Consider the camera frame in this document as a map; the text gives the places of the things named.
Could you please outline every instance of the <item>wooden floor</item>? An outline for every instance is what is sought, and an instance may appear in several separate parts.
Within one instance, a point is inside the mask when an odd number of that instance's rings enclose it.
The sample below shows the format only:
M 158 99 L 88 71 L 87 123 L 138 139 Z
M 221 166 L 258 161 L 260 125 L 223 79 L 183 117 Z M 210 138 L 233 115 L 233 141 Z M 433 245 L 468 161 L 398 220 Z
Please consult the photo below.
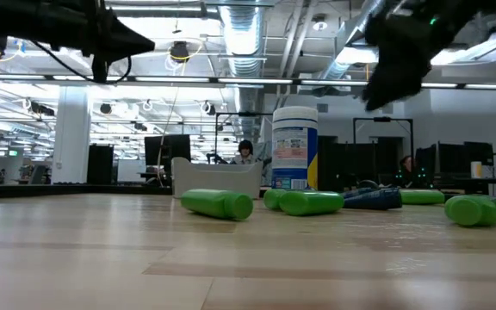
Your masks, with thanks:
M 169 196 L 0 200 L 0 309 L 496 309 L 496 227 L 441 207 L 213 220 Z

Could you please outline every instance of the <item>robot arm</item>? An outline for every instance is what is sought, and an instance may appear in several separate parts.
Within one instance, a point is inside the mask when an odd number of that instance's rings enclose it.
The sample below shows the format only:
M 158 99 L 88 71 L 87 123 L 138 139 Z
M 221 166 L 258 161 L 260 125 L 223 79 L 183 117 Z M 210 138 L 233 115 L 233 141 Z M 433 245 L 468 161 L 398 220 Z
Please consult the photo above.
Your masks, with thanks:
M 116 60 L 154 50 L 154 42 L 121 23 L 104 0 L 0 0 L 0 55 L 7 36 L 94 55 L 91 68 L 98 83 L 106 83 Z
M 382 11 L 370 17 L 365 30 L 367 42 L 378 46 L 380 58 L 363 91 L 368 111 L 418 94 L 431 59 L 478 12 L 496 11 L 496 0 L 414 0 L 404 5 L 412 11 L 410 15 Z

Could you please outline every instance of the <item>air duct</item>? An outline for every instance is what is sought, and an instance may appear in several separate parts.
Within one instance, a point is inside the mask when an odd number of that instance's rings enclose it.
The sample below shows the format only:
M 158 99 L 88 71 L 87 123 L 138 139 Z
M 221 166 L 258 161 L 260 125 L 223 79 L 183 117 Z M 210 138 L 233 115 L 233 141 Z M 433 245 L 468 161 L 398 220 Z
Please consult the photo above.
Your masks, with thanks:
M 339 57 L 342 50 L 347 44 L 363 37 L 369 16 L 382 9 L 385 3 L 386 0 L 366 0 L 361 8 L 361 14 L 342 24 L 336 38 L 338 55 L 320 74 L 319 79 L 340 79 L 344 76 L 353 63 L 345 62 Z M 312 93 L 314 96 L 339 95 L 340 90 L 332 87 L 319 87 L 315 88 Z
M 223 6 L 219 8 L 223 21 L 223 36 L 227 52 L 236 56 L 251 56 L 260 53 L 262 47 L 262 25 L 264 10 L 250 6 Z M 231 58 L 229 67 L 237 78 L 258 78 L 262 74 L 262 63 L 258 59 Z M 264 108 L 264 92 L 261 88 L 238 87 L 234 90 L 238 112 L 261 113 Z M 243 138 L 257 138 L 261 118 L 241 118 Z

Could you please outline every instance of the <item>white basket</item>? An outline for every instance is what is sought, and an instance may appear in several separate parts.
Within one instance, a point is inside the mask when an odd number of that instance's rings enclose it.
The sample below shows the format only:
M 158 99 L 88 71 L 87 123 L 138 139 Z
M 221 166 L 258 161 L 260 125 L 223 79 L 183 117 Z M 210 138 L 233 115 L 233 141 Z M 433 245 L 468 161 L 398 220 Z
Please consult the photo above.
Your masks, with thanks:
M 263 162 L 255 164 L 191 164 L 185 158 L 171 160 L 173 196 L 190 189 L 221 189 L 259 198 Z

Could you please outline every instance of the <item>product label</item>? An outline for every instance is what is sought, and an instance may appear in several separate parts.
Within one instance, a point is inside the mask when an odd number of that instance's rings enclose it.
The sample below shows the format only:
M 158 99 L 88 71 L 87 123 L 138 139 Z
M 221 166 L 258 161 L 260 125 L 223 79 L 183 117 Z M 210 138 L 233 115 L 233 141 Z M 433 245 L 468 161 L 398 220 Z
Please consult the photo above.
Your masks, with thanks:
M 273 131 L 274 189 L 317 189 L 317 130 L 285 127 Z
M 273 131 L 273 168 L 307 169 L 307 128 Z

